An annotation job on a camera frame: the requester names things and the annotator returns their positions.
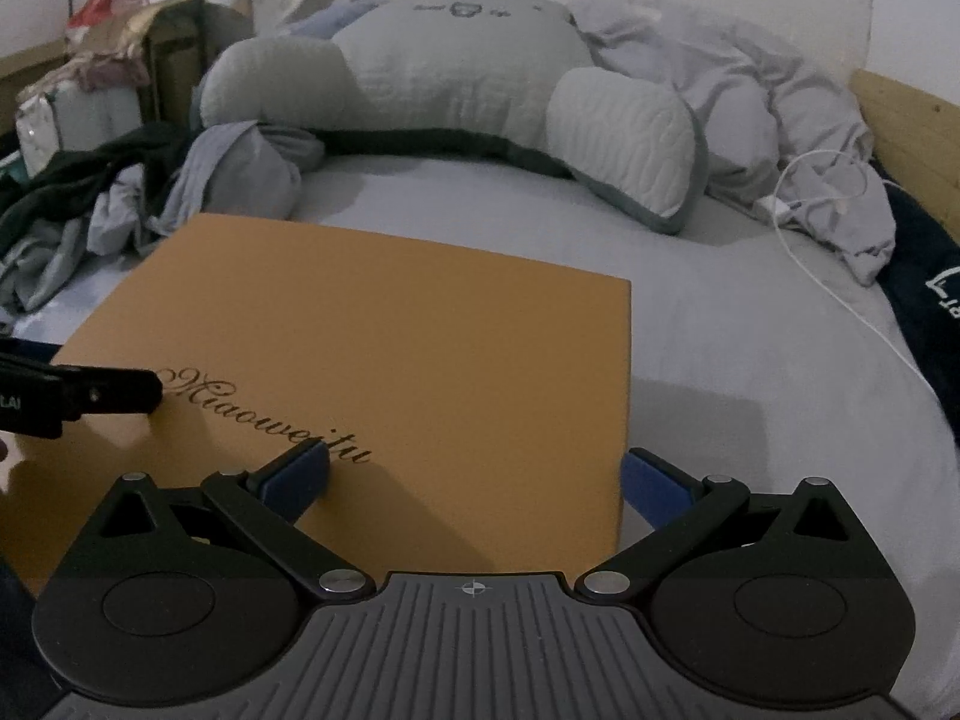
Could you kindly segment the grey crumpled garment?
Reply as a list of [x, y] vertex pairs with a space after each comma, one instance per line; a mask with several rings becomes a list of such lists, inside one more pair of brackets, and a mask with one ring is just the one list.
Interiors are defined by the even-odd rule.
[[302, 177], [325, 158], [319, 138], [285, 125], [247, 121], [197, 132], [163, 210], [146, 210], [145, 170], [128, 167], [91, 213], [64, 224], [36, 221], [2, 254], [2, 322], [44, 307], [90, 260], [151, 254], [202, 211], [286, 220]]

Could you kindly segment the black printed cushion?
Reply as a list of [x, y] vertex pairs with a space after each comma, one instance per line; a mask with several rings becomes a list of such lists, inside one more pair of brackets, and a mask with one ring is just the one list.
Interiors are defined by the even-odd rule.
[[903, 340], [958, 439], [958, 244], [913, 197], [884, 182], [895, 249], [878, 273]]

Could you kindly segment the grey green backrest pillow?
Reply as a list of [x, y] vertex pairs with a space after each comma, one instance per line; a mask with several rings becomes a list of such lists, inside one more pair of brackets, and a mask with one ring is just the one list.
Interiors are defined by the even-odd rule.
[[571, 177], [675, 234], [703, 195], [706, 138], [669, 86], [607, 70], [550, 0], [392, 0], [332, 36], [228, 47], [205, 125], [261, 121], [363, 153], [465, 154]]

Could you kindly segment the wooden bed headboard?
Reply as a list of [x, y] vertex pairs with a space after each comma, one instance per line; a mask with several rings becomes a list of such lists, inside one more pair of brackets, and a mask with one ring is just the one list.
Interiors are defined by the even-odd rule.
[[867, 70], [851, 75], [850, 88], [874, 134], [875, 154], [882, 166], [958, 239], [958, 107]]

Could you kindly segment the brown cardboard box pile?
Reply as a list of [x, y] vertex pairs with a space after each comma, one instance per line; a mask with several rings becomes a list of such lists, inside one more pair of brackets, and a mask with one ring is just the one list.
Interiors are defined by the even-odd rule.
[[226, 5], [163, 0], [2, 59], [2, 132], [89, 146], [145, 122], [189, 119], [192, 89], [213, 60], [251, 36]]

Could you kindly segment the orange box lid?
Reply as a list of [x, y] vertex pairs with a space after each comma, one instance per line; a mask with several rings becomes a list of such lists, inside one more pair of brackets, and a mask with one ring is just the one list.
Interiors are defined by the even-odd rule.
[[197, 216], [60, 353], [156, 372], [163, 405], [18, 439], [3, 556], [36, 589], [122, 473], [189, 488], [317, 437], [299, 525], [363, 571], [582, 574], [619, 539], [630, 314], [626, 281], [567, 266]]

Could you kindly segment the red white plastic bag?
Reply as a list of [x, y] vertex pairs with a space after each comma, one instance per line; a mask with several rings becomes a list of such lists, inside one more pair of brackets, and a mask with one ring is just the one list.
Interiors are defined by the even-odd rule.
[[138, 10], [148, 4], [149, 0], [86, 0], [86, 4], [68, 18], [67, 34], [80, 34], [109, 18]]

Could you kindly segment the black garment pile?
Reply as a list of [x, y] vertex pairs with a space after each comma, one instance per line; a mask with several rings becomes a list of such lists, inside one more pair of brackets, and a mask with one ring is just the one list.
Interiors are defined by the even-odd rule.
[[91, 213], [99, 195], [128, 167], [145, 170], [146, 210], [163, 210], [174, 174], [197, 135], [197, 130], [151, 122], [89, 151], [60, 151], [27, 184], [3, 176], [2, 254], [21, 241], [36, 221], [64, 224]]

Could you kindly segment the light blue blanket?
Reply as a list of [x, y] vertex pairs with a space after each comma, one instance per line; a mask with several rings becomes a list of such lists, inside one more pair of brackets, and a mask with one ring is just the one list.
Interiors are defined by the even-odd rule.
[[370, 13], [377, 7], [381, 7], [381, 0], [352, 0], [351, 2], [340, 2], [330, 7], [304, 16], [301, 20], [293, 21], [289, 25], [282, 26], [278, 32], [283, 36], [301, 36], [312, 37], [313, 39], [324, 39], [329, 41], [337, 32], [350, 26], [361, 16]]

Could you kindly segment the black clothes rack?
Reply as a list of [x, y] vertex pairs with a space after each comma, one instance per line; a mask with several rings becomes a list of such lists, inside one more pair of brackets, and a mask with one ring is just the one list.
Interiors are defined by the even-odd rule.
[[70, 15], [70, 78], [89, 93], [128, 89], [145, 122], [190, 121], [212, 59], [206, 0], [88, 0]]

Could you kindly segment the silver foil bag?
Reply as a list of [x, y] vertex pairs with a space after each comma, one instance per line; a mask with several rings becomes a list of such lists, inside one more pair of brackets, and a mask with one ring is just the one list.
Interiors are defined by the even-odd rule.
[[14, 113], [26, 172], [44, 171], [60, 151], [89, 151], [142, 125], [133, 88], [85, 91], [76, 82], [60, 82], [26, 99]]

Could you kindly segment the grey crumpled duvet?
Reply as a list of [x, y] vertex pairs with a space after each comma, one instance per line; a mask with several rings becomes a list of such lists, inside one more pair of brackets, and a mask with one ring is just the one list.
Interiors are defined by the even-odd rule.
[[874, 135], [851, 91], [781, 37], [675, 0], [576, 0], [596, 62], [673, 89], [709, 149], [706, 192], [804, 232], [869, 286], [895, 249]]

